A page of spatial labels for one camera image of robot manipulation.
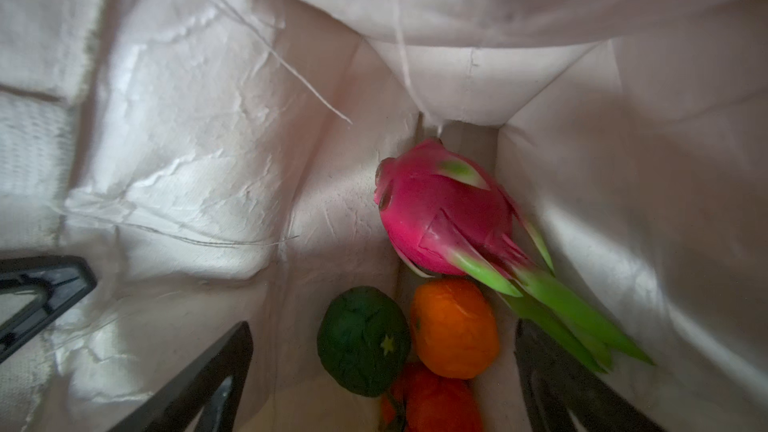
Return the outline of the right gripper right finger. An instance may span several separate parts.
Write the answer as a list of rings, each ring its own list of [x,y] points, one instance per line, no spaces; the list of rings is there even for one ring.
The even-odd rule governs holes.
[[[660,431],[537,325],[518,322],[515,358],[533,431]]]

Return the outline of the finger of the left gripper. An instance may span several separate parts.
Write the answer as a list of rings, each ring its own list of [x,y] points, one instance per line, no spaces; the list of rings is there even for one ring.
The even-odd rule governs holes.
[[[31,301],[1,322],[1,360],[80,302],[97,286],[82,257],[48,255],[1,261],[1,296],[27,294]]]

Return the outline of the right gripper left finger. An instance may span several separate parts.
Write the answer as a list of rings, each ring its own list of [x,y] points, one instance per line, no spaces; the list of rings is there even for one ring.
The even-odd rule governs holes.
[[[249,324],[234,325],[114,431],[232,431],[253,355]]]

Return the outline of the orange tangerine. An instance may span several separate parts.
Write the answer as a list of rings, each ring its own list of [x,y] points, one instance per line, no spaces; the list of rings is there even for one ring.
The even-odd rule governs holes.
[[[439,376],[471,380],[500,353],[490,303],[467,279],[434,279],[419,285],[409,316],[416,355]]]

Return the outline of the red bell pepper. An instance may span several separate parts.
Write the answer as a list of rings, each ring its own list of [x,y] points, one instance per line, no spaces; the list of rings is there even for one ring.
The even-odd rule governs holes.
[[[380,431],[483,431],[479,407],[466,381],[407,363],[381,397]]]

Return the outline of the green avocado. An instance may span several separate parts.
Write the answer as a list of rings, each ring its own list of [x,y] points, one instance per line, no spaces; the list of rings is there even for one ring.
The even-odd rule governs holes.
[[[324,370],[342,388],[375,398],[402,372],[411,335],[405,314],[392,298],[376,287],[357,286],[330,302],[316,346]]]

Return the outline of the pink dragon fruit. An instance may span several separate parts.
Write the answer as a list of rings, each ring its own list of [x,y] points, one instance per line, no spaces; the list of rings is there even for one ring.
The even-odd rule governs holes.
[[[541,232],[494,176],[439,139],[381,160],[374,202],[392,247],[414,272],[475,279],[592,372],[608,372],[613,352],[653,364],[557,278]]]

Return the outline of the cream canvas tote bag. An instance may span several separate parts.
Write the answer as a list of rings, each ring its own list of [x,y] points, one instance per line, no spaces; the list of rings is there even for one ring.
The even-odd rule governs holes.
[[[235,323],[239,431],[375,431],[328,303],[418,277],[373,201],[439,136],[654,359],[668,431],[767,427],[767,0],[1,0],[1,255],[95,289],[1,367],[5,431],[106,431]]]

